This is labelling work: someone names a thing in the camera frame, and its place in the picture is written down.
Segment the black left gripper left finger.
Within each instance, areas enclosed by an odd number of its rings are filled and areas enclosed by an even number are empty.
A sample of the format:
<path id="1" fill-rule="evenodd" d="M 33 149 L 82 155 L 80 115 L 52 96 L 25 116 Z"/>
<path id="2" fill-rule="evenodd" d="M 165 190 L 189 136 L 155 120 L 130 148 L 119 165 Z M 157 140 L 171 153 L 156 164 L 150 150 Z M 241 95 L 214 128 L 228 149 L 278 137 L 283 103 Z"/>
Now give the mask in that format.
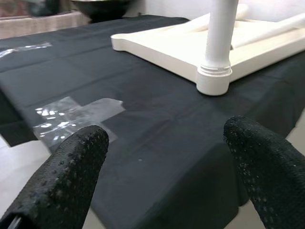
<path id="1" fill-rule="evenodd" d="M 65 139 L 30 177 L 0 219 L 2 229 L 81 229 L 109 146 L 91 125 Z"/>

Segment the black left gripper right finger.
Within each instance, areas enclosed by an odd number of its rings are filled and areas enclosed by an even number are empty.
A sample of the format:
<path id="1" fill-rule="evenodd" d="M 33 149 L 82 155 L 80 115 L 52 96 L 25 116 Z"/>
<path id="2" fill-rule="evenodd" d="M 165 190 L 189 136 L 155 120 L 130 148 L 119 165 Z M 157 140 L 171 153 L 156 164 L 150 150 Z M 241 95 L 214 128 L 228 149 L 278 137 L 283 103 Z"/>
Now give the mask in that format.
<path id="1" fill-rule="evenodd" d="M 244 116 L 224 124 L 247 194 L 267 229 L 305 227 L 305 157 L 284 137 Z"/>

